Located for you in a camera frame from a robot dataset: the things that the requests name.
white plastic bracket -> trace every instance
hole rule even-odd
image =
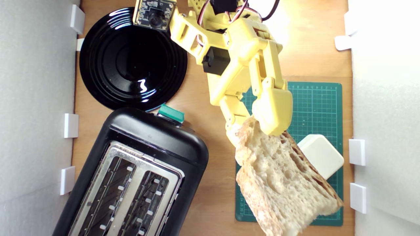
[[[338,51],[351,49],[353,46],[351,36],[359,30],[359,19],[353,11],[344,14],[344,30],[346,35],[336,36],[334,39]]]
[[[366,214],[366,187],[350,183],[350,207]]]
[[[73,4],[71,6],[70,27],[74,29],[78,34],[83,33],[84,18],[84,12],[77,5]]]
[[[65,169],[61,169],[60,195],[65,195],[73,189],[75,177],[76,167],[70,166]]]
[[[82,44],[83,44],[83,41],[84,41],[84,38],[82,38],[82,39],[77,39],[77,46],[76,46],[76,51],[77,51],[77,52],[80,52],[80,50],[81,50],[81,46],[82,46]]]
[[[353,165],[366,166],[365,141],[349,139],[349,159]]]
[[[64,114],[64,138],[77,138],[79,136],[79,115]]]

white wall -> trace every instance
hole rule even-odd
[[[64,114],[74,110],[79,0],[0,0],[0,235],[50,235],[71,165]]]
[[[352,36],[354,138],[366,140],[367,214],[356,235],[420,235],[420,3],[349,0],[359,17]]]

robotic arm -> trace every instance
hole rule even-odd
[[[283,47],[247,2],[188,0],[194,10],[186,16],[179,13],[176,0],[137,0],[133,19],[138,26],[169,28],[171,39],[203,66],[210,103],[220,106],[233,144],[236,129],[250,116],[241,102],[250,87],[257,97],[252,113],[264,133],[280,135],[292,116],[292,94],[278,60]]]

wooden surface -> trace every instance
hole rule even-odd
[[[178,0],[186,13],[186,0]],[[281,55],[282,73],[290,81],[325,81],[343,85],[344,134],[344,225],[310,226],[303,235],[354,235],[354,211],[349,205],[349,183],[354,180],[348,162],[348,142],[352,137],[352,68],[350,52],[337,52],[334,37],[344,34],[346,0],[283,0],[290,18],[289,42]],[[134,6],[135,0],[81,0],[86,13],[86,34],[107,13]],[[218,107],[209,103],[206,76],[189,56],[185,81],[168,105],[185,112],[187,121],[209,148],[209,163],[189,209],[180,235],[263,235],[257,223],[237,222],[234,217],[234,148],[225,136],[225,121]],[[79,138],[74,140],[73,165],[79,175],[86,157],[111,110],[97,102],[86,90],[76,68],[75,113],[80,115]]]

cutting mat grid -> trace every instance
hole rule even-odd
[[[308,134],[322,134],[343,154],[342,87],[336,83],[289,82],[293,94],[293,117],[288,129],[290,135],[301,141]],[[242,101],[252,114],[252,103],[256,97],[249,90]],[[343,170],[328,179],[328,183],[343,199]],[[256,219],[245,202],[236,184],[236,218],[239,221],[255,222]],[[313,225],[341,226],[343,210],[330,216],[318,216]]]

